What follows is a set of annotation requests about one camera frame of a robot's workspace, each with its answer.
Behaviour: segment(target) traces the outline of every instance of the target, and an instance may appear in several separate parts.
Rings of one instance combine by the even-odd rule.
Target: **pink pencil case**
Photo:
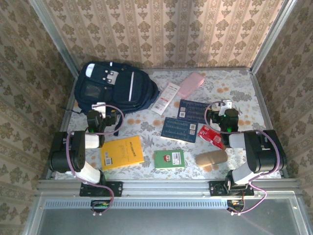
[[[193,72],[190,74],[179,86],[180,90],[178,91],[178,95],[186,99],[188,96],[191,95],[201,84],[204,82],[204,77],[198,73]]]

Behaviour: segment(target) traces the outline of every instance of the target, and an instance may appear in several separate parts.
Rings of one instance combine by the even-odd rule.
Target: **wall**
[[[22,232],[73,78],[33,8],[0,1],[0,234]]]
[[[283,0],[44,0],[76,65],[250,67]]]
[[[313,1],[298,1],[257,78],[313,220]]]

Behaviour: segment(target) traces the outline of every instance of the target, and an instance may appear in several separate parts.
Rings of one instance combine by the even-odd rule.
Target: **green book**
[[[182,149],[155,151],[155,168],[184,168],[185,159]]]

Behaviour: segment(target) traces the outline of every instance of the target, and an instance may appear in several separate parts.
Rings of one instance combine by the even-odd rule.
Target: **blue card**
[[[208,104],[181,99],[177,119],[205,124],[204,112]]]
[[[166,117],[161,136],[190,143],[196,142],[198,123]]]

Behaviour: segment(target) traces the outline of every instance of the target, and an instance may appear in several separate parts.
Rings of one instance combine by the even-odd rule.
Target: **navy backpack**
[[[84,114],[97,102],[116,106],[124,114],[129,114],[149,108],[159,92],[155,82],[140,69],[114,62],[91,61],[82,68],[74,95]]]

